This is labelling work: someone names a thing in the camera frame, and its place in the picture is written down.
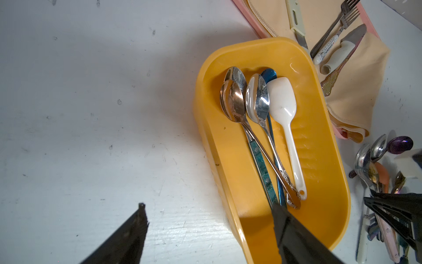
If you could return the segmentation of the rainbow iridescent spoon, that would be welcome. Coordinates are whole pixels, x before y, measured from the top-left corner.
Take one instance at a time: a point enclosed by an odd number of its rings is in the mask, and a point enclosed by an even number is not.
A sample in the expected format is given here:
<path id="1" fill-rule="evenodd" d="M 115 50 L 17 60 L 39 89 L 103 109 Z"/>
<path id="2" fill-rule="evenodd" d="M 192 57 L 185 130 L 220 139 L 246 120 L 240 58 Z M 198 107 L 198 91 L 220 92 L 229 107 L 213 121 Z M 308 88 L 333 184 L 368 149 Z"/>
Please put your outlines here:
<path id="1" fill-rule="evenodd" d="M 393 187 L 391 190 L 391 194 L 399 194 L 406 182 L 405 176 L 402 174 L 401 171 L 399 171 L 395 177 L 395 180 L 393 182 Z"/>

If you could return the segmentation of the cream handled knife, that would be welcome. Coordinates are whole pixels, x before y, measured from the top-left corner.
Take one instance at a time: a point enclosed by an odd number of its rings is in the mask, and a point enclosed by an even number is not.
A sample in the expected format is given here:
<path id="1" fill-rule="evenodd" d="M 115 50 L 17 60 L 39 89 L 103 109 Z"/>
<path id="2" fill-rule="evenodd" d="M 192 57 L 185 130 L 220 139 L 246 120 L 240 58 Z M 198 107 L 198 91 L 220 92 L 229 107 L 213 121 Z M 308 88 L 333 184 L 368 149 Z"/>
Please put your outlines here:
<path id="1" fill-rule="evenodd" d="M 306 51 L 309 51 L 305 38 L 306 31 L 304 27 L 300 4 L 297 0 L 286 0 L 285 2 L 290 23 L 290 29 L 294 32 L 298 44 L 302 46 Z"/>

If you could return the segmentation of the blue metal spoon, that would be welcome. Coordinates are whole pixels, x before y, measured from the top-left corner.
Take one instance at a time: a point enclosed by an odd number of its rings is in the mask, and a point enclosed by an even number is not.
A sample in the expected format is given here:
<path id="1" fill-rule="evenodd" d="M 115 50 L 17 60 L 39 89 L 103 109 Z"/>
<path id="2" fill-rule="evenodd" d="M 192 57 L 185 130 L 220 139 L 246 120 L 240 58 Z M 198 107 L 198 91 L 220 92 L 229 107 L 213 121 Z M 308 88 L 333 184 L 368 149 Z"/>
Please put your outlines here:
<path id="1" fill-rule="evenodd" d="M 266 83 L 268 83 L 268 82 L 277 78 L 276 71 L 271 69 L 271 68 L 265 69 L 261 73 L 261 76 L 263 77 L 263 79 L 265 80 Z M 267 120 L 268 120 L 268 129 L 269 129 L 270 137 L 273 140 L 273 142 L 275 143 L 273 126 L 272 126 L 270 114 L 268 114 Z M 281 168 L 280 163 L 279 163 L 279 158 L 277 158 L 276 154 L 274 154 L 274 159 L 275 159 L 275 163 L 278 166 L 278 168 Z M 278 180 L 278 193 L 279 193 L 280 205 L 283 206 L 283 207 L 287 207 L 286 198 L 284 196 L 284 189 L 283 189 L 283 186 L 282 186 L 282 183 L 281 183 L 280 180 Z"/>

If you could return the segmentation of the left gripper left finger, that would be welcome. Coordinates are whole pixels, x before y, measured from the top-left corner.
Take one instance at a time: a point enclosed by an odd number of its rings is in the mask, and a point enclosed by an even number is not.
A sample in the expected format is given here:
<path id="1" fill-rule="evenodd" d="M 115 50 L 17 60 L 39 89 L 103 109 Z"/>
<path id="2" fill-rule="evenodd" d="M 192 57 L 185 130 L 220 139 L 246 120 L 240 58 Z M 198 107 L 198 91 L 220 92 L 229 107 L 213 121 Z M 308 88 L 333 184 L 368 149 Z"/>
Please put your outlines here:
<path id="1" fill-rule="evenodd" d="M 139 264 L 148 231 L 146 205 L 132 214 L 83 264 Z"/>

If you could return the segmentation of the purple metal spoon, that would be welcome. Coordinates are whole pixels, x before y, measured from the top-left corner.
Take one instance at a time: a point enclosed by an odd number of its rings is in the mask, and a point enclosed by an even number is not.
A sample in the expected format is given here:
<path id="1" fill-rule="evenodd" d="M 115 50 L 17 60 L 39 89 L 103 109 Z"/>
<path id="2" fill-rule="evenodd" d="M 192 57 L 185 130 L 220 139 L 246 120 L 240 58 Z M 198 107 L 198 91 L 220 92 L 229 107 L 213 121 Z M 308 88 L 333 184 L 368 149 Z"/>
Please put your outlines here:
<path id="1" fill-rule="evenodd" d="M 408 136 L 398 136 L 387 142 L 387 152 L 399 155 L 413 148 L 413 140 Z"/>

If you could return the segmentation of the copper rose gold spoon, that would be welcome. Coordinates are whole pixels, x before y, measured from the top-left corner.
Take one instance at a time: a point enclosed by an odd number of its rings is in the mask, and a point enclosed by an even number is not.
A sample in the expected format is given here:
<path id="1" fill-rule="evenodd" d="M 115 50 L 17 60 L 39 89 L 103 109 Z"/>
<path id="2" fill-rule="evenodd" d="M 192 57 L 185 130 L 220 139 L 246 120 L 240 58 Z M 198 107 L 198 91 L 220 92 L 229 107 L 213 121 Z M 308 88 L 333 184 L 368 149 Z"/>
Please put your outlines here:
<path id="1" fill-rule="evenodd" d="M 220 91 L 220 104 L 222 106 L 222 110 L 225 112 L 225 115 L 229 120 L 235 123 L 240 123 L 244 129 L 246 129 L 247 134 L 256 141 L 258 147 L 260 148 L 262 154 L 268 160 L 269 164 L 275 171 L 278 179 L 281 181 L 282 186 L 285 189 L 285 193 L 287 194 L 289 200 L 291 201 L 291 207 L 294 209 L 301 208 L 301 199 L 298 196 L 298 192 L 296 192 L 291 184 L 282 176 L 281 172 L 278 170 L 275 162 L 271 159 L 269 154 L 266 152 L 265 148 L 260 143 L 259 139 L 256 137 L 255 133 L 253 132 L 251 126 L 249 125 L 246 117 L 246 105 L 243 93 L 241 88 L 236 82 L 232 80 L 226 81 Z"/>

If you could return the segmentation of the beige cloth napkin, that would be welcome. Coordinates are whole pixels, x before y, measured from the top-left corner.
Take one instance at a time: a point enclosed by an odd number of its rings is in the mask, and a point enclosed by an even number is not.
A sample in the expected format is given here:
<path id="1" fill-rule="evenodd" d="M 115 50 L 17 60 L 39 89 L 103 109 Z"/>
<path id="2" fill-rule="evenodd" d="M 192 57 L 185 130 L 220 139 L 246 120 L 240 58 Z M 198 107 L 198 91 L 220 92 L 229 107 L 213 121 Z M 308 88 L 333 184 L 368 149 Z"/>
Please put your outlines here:
<path id="1" fill-rule="evenodd" d="M 341 1 L 299 1 L 309 48 L 317 43 L 341 11 Z M 259 37 L 287 37 L 296 40 L 290 29 L 285 1 L 234 1 Z M 390 50 L 381 41 L 361 3 L 360 16 L 342 33 L 345 37 L 365 24 L 367 32 L 338 74 L 326 105 L 341 139 L 362 143 L 371 131 L 373 108 L 384 79 Z"/>

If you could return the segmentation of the dark green handled spoon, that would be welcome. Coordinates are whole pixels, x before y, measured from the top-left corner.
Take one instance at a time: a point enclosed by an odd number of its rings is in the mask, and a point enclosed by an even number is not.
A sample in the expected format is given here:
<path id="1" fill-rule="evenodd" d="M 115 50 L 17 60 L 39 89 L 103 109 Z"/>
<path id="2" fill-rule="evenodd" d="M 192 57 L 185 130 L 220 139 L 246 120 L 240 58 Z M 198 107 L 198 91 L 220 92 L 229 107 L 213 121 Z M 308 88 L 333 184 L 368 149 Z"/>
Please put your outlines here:
<path id="1" fill-rule="evenodd" d="M 387 135 L 380 136 L 371 146 L 371 161 L 378 162 L 387 152 Z"/>

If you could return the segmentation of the gold metal spoon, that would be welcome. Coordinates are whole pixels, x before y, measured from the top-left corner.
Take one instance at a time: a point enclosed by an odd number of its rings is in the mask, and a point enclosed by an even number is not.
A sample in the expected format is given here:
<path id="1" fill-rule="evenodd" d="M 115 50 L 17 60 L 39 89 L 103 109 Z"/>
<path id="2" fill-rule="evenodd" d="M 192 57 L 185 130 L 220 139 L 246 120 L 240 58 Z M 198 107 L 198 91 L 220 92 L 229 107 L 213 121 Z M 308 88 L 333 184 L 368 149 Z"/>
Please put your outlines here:
<path id="1" fill-rule="evenodd" d="M 369 165 L 369 170 L 368 170 L 368 175 L 370 180 L 374 183 L 375 185 L 375 190 L 377 193 L 382 193 L 382 183 L 380 181 L 380 176 L 379 176 L 379 172 L 375 166 L 375 164 L 373 162 L 370 163 Z"/>

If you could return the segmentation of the white plastic spoon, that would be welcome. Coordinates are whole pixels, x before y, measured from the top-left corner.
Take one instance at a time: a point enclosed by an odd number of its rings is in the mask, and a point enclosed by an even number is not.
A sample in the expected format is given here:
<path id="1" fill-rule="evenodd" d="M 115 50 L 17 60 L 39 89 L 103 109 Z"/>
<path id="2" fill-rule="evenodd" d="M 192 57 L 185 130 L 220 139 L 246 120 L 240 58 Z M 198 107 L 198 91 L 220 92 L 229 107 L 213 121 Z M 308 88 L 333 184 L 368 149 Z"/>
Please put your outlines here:
<path id="1" fill-rule="evenodd" d="M 276 78 L 268 82 L 267 87 L 270 98 L 270 115 L 284 130 L 295 187 L 301 199 L 306 200 L 306 183 L 291 130 L 291 123 L 297 111 L 297 102 L 293 87 L 286 77 Z"/>

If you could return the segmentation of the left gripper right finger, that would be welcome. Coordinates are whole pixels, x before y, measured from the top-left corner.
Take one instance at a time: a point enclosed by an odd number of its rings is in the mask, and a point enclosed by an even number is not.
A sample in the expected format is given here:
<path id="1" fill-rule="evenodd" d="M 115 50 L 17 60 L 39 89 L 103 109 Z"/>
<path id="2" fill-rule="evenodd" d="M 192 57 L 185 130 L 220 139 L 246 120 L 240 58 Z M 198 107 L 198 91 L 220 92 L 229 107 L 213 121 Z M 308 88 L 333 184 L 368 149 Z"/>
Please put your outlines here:
<path id="1" fill-rule="evenodd" d="M 271 213 L 276 244 L 283 264 L 342 263 L 287 208 L 277 203 L 273 205 Z"/>

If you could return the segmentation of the pink handled steel spoon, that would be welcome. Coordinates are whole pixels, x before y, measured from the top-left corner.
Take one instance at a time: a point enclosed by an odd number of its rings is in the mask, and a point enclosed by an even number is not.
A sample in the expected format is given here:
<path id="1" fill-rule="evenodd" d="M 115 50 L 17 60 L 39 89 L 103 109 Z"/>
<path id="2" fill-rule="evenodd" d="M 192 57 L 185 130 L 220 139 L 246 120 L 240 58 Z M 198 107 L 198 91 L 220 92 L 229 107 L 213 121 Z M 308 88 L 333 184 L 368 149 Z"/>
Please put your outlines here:
<path id="1" fill-rule="evenodd" d="M 366 183 L 366 185 L 370 189 L 370 196 L 373 197 L 374 194 L 378 194 L 378 192 L 376 192 L 375 185 L 370 180 L 368 175 L 369 165 L 372 162 L 370 153 L 371 149 L 369 144 L 364 144 L 357 152 L 354 170 L 359 175 L 359 177 L 363 179 L 363 181 Z M 374 209 L 372 209 L 372 211 L 375 213 L 375 217 L 380 226 L 381 234 L 384 239 L 389 258 L 394 263 L 398 264 L 400 262 L 400 256 L 395 236 L 393 235 L 393 230 L 390 225 L 379 216 L 378 212 L 376 212 Z"/>

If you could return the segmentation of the yellow plastic storage box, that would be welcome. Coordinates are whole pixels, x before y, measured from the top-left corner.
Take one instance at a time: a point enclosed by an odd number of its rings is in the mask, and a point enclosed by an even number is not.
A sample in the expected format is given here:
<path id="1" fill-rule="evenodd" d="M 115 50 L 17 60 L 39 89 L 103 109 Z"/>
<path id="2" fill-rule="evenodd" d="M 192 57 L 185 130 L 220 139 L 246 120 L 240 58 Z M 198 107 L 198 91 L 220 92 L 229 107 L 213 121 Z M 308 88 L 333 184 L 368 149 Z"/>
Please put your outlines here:
<path id="1" fill-rule="evenodd" d="M 290 209 L 322 244 L 333 249 L 350 217 L 350 194 L 317 72 L 307 52 L 285 37 L 223 47 L 203 63 L 193 112 L 232 233 L 249 264 L 279 264 L 274 223 L 241 125 L 224 115 L 219 93 L 227 70 L 246 78 L 272 68 L 293 86 L 297 112 L 291 130 L 307 187 Z"/>

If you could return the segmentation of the orange plastic spoon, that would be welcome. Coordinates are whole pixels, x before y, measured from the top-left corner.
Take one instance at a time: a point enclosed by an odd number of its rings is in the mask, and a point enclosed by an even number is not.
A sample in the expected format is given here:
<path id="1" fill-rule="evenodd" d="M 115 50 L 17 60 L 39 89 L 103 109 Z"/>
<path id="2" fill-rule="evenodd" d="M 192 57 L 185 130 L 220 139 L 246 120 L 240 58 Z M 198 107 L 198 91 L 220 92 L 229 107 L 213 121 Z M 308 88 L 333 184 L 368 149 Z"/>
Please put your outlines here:
<path id="1" fill-rule="evenodd" d="M 382 192 L 389 193 L 390 175 L 388 170 L 379 162 L 376 162 L 374 165 L 379 174 L 379 182 L 382 184 Z"/>

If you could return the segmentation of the green handled steel spoon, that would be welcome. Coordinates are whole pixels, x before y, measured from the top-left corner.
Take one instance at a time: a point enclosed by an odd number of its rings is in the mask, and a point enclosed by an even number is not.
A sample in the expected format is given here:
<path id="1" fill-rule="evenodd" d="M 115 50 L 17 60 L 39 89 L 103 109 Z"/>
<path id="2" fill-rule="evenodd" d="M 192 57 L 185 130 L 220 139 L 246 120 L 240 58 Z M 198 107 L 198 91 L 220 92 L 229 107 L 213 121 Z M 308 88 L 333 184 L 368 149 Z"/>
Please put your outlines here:
<path id="1" fill-rule="evenodd" d="M 236 82 L 241 88 L 241 90 L 243 90 L 244 87 L 246 86 L 246 78 L 243 72 L 237 67 L 230 67 L 227 70 L 224 81 L 227 81 L 227 80 L 232 80 Z M 269 206 L 272 209 L 275 203 L 277 204 L 279 203 L 279 199 L 277 197 L 276 192 L 274 191 L 274 188 L 273 188 L 273 185 L 272 185 L 272 182 L 267 170 L 267 166 L 264 161 L 264 157 L 256 141 L 250 137 L 246 129 L 244 129 L 244 131 L 245 131 L 245 135 L 248 141 L 248 146 L 249 146 L 252 158 L 255 162 L 256 170 L 260 177 L 260 181 L 262 183 L 264 192 L 269 202 Z"/>

